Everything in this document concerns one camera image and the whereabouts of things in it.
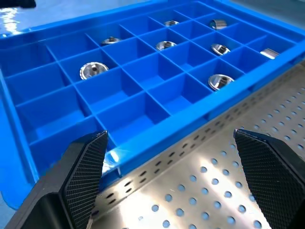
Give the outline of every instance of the perforated metal sheet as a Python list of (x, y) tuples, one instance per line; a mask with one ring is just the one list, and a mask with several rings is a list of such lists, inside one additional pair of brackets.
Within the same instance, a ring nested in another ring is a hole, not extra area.
[[(305, 159), (304, 75), (303, 66), (295, 67), (179, 143), (185, 145), (188, 141), (191, 146), (197, 144), (197, 148), (193, 147), (181, 160), (174, 159), (151, 182), (100, 214), (92, 228), (270, 228), (247, 187), (233, 130), (245, 128), (282, 139)], [(183, 146), (177, 147), (174, 155), (179, 157)], [(107, 192), (118, 197), (125, 189), (137, 189), (139, 186), (131, 181), (138, 182), (145, 176), (151, 178), (150, 173), (174, 157), (170, 152), (167, 150), (154, 158), (153, 166), (148, 163), (126, 177), (124, 184), (129, 180), (128, 185), (119, 183), (107, 190), (97, 205), (107, 199), (110, 195)]]

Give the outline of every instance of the blue plastic tray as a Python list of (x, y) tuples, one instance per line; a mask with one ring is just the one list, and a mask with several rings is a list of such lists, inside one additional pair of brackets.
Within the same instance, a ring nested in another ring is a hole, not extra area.
[[(212, 19), (227, 28), (212, 30)], [(123, 41), (101, 47), (109, 36)], [(165, 40), (178, 45), (157, 51)], [(212, 43), (232, 51), (216, 56)], [(265, 48), (280, 55), (270, 60)], [(1, 38), (0, 49), (8, 142), (19, 153), (2, 152), (10, 172), (1, 191), (18, 208), (75, 138), (109, 130), (106, 187), (301, 61), (305, 32), (226, 1), (169, 0), (32, 28)], [(87, 62), (110, 70), (81, 80)], [(215, 93), (215, 73), (235, 82)]]

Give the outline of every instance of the textured black pad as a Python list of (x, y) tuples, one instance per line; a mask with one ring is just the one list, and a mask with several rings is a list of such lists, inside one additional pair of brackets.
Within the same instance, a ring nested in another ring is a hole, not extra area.
[(6, 229), (86, 229), (98, 195), (107, 139), (105, 131), (72, 142)]
[(238, 130), (234, 134), (246, 180), (272, 229), (305, 228), (305, 163), (284, 142)]

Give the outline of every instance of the stainless steel surface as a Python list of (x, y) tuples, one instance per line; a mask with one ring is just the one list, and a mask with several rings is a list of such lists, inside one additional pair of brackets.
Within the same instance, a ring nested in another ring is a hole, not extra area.
[(163, 41), (163, 42), (159, 42), (157, 43), (156, 45), (156, 49), (161, 51), (161, 50), (164, 50), (164, 49), (168, 49), (170, 47), (173, 47), (173, 46), (176, 46), (176, 43), (174, 42), (169, 42), (169, 41)]
[(105, 64), (99, 62), (90, 62), (81, 67), (80, 77), (82, 80), (87, 80), (106, 71), (108, 71), (108, 67)]
[(273, 51), (272, 49), (264, 49), (260, 51), (261, 55), (264, 55), (270, 59), (275, 59), (279, 54), (276, 51)]
[(225, 45), (221, 45), (221, 44), (212, 44), (211, 48), (216, 54), (218, 54), (220, 56), (225, 55), (228, 52), (230, 52), (230, 49), (228, 49)]
[(119, 41), (121, 41), (120, 38), (110, 37), (110, 38), (107, 38), (106, 40), (103, 40), (102, 45), (114, 44), (114, 43), (117, 43)]
[(92, 228), (270, 228), (247, 187), (233, 133), (269, 134), (305, 159), (304, 73), (294, 67), (114, 184), (97, 198)]
[(174, 21), (174, 20), (164, 22), (164, 25), (167, 27), (172, 26), (172, 25), (177, 25), (177, 24), (179, 24), (179, 22)]
[(227, 27), (227, 22), (225, 20), (214, 19), (211, 20), (210, 27), (214, 30), (222, 30)]
[(217, 91), (233, 81), (234, 79), (232, 79), (230, 76), (215, 74), (210, 76), (208, 84), (214, 91)]

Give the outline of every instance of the blue surface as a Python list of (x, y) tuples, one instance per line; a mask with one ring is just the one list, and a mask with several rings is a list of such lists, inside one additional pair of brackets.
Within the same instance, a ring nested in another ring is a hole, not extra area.
[[(7, 146), (17, 148), (4, 156), (10, 173), (1, 191), (11, 207), (73, 139), (109, 130), (110, 185), (305, 56), (303, 30), (226, 1), (184, 2), (143, 3), (0, 39), (0, 91), (13, 135)], [(210, 29), (215, 18), (228, 27)], [(169, 19), (182, 22), (166, 28)], [(100, 47), (111, 34), (124, 40)], [(178, 45), (159, 52), (163, 40)], [(216, 56), (214, 42), (232, 52)], [(265, 47), (281, 55), (269, 60), (259, 53)], [(110, 71), (82, 81), (79, 69), (92, 61)], [(236, 81), (214, 93), (206, 84), (214, 73)]]

